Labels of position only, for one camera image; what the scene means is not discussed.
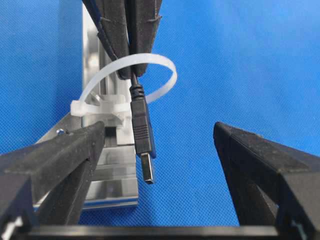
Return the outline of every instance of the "usb connector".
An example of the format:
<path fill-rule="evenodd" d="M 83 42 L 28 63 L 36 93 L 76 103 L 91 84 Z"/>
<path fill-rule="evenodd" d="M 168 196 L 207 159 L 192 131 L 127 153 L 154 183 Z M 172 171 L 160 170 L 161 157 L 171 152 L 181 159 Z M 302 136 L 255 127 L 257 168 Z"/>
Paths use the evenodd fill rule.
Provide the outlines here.
<path fill-rule="evenodd" d="M 153 184 L 152 159 L 156 158 L 156 148 L 144 88 L 141 84 L 134 84 L 130 87 L 130 93 L 135 152 L 141 159 L 143 180 Z"/>

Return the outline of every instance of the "white zip tie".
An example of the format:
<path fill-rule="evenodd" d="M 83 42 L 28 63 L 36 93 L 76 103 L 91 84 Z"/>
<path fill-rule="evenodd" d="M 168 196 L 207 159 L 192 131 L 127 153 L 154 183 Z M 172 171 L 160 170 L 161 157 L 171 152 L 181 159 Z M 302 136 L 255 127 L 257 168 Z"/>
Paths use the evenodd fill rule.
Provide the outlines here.
<path fill-rule="evenodd" d="M 125 67 L 129 67 L 131 65 L 137 65 L 137 64 L 158 64 L 158 65 L 165 66 L 172 71 L 172 75 L 170 79 L 162 87 L 160 87 L 159 89 L 157 89 L 156 91 L 152 92 L 151 94 L 145 97 L 145 100 L 147 103 L 151 103 L 157 100 L 158 98 L 162 97 L 167 92 L 169 92 L 169 90 L 172 89 L 173 86 L 176 84 L 177 77 L 178 77 L 176 66 L 170 59 L 166 58 L 165 56 L 152 54 L 152 53 L 139 53 L 139 54 L 125 56 L 115 61 L 112 61 L 111 63 L 109 63 L 104 68 L 102 68 L 93 76 L 93 78 L 89 81 L 89 83 L 86 85 L 85 89 L 83 90 L 79 100 L 72 101 L 70 105 L 70 114 L 73 116 L 82 117 L 88 114 L 109 113 L 110 109 L 105 111 L 100 106 L 94 106 L 94 105 L 85 103 L 87 96 L 94 89 L 94 87 L 106 76 L 114 73 L 115 71 L 123 69 Z M 113 106 L 112 111 L 123 112 L 123 110 L 128 109 L 128 107 L 123 106 L 123 104 L 125 103 L 115 104 Z"/>

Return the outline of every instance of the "black cable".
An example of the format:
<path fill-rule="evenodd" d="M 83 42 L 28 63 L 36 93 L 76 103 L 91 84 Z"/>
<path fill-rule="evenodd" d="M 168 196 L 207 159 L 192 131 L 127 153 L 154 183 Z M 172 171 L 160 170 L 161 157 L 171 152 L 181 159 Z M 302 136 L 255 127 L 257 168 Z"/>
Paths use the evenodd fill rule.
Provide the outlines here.
<path fill-rule="evenodd" d="M 137 78 L 137 76 L 136 76 L 136 74 L 134 72 L 134 69 L 131 68 L 131 85 L 134 86 L 134 85 L 137 85 L 137 84 L 139 84 L 138 78 Z"/>

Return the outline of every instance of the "metal usb tip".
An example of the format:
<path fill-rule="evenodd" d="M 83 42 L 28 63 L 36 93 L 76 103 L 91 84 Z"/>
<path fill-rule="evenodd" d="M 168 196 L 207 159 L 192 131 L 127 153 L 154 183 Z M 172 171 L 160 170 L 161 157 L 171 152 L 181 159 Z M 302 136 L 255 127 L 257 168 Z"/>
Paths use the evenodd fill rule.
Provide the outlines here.
<path fill-rule="evenodd" d="M 154 184 L 155 183 L 154 165 L 149 153 L 141 154 L 141 166 L 142 166 L 143 180 L 147 184 Z"/>

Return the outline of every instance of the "blue backdrop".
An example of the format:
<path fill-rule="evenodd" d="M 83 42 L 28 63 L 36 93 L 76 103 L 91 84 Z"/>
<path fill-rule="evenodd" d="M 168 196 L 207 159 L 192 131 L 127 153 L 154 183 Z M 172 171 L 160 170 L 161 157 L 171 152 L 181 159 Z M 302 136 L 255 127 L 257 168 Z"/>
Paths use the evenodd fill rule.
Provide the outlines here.
<path fill-rule="evenodd" d="M 0 152 L 33 144 L 81 94 L 80 0 L 3 1 Z M 320 2 L 163 0 L 153 52 L 178 82 L 150 104 L 157 183 L 137 208 L 97 210 L 81 224 L 237 225 L 213 144 L 216 121 L 320 155 Z M 170 72 L 149 66 L 151 92 Z"/>

